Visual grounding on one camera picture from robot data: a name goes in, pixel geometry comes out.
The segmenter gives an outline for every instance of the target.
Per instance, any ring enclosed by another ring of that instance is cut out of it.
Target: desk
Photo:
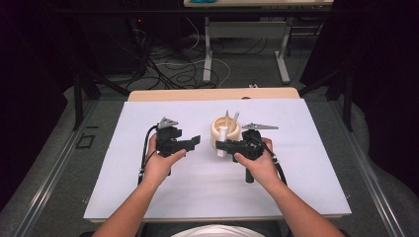
[[[145,222],[281,218],[257,182],[245,183],[244,167],[231,157],[217,157],[210,146],[210,123],[225,110],[239,111],[243,124],[277,125],[279,130],[261,133],[273,139],[290,188],[325,216],[351,213],[305,101],[295,89],[203,89],[131,94],[84,218],[104,221],[135,189],[145,133],[163,117],[179,122],[177,127],[183,130],[179,140],[199,134],[201,143],[172,167]]]
[[[214,3],[191,3],[184,0],[185,7],[216,8],[216,7],[289,7],[332,5],[333,0],[217,0]],[[286,22],[210,22],[206,17],[206,60],[204,82],[210,81],[212,51],[210,50],[211,38],[270,38],[281,39],[280,50],[275,52],[278,68],[283,83],[289,84],[290,76],[284,62],[284,54],[290,37],[293,18]]]

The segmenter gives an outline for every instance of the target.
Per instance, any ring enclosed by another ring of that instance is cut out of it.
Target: wrist
[[[286,185],[281,179],[274,179],[271,182],[264,184],[263,188],[272,196],[276,191],[283,189],[285,186]]]
[[[148,189],[152,192],[156,192],[160,184],[157,182],[152,182],[150,180],[144,179],[142,182],[138,185],[138,187],[142,187],[144,189]]]

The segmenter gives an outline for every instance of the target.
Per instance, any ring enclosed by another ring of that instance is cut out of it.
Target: white tabletop
[[[217,0],[213,3],[191,3],[184,0],[185,7],[275,7],[332,5],[333,0]]]
[[[303,99],[252,99],[190,102],[126,102],[84,218],[103,221],[135,189],[146,131],[163,117],[179,122],[178,140],[201,136],[196,150],[172,167],[155,194],[144,221],[280,218],[281,212],[231,156],[210,146],[210,124],[229,110],[239,122],[276,125],[270,137],[290,188],[326,216],[351,213],[345,195]]]

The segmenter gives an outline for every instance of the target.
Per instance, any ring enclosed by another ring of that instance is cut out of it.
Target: equipment
[[[187,152],[191,150],[195,150],[195,145],[200,144],[201,136],[194,136],[191,140],[181,140],[178,141],[176,138],[182,136],[182,129],[178,129],[174,127],[177,125],[178,122],[173,121],[168,118],[163,118],[160,123],[150,128],[145,136],[144,148],[142,153],[142,162],[141,162],[141,169],[139,170],[138,174],[138,184],[141,183],[142,177],[144,175],[145,165],[147,164],[148,160],[151,158],[154,152],[159,151],[159,155],[163,157],[168,157],[177,151],[185,149]],[[146,154],[146,147],[148,136],[151,130],[157,130],[157,141],[156,141],[156,150],[151,153],[151,155],[145,158]]]
[[[227,139],[225,141],[216,141],[216,149],[224,150],[228,154],[231,154],[233,156],[233,162],[237,162],[237,160],[234,158],[234,154],[237,152],[250,160],[256,160],[263,154],[264,150],[267,150],[272,157],[272,160],[278,170],[278,173],[280,174],[281,180],[284,182],[284,184],[287,184],[286,177],[284,175],[282,167],[278,163],[277,156],[262,141],[261,133],[258,131],[259,129],[278,129],[278,127],[256,124],[252,122],[242,126],[242,128],[248,129],[241,133],[243,136],[243,140],[234,141]],[[253,182],[254,178],[252,174],[248,169],[246,169],[246,183],[251,184]]]

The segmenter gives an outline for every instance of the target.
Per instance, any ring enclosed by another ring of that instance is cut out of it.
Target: wooden table edge
[[[129,102],[299,99],[295,88],[238,88],[133,91]]]

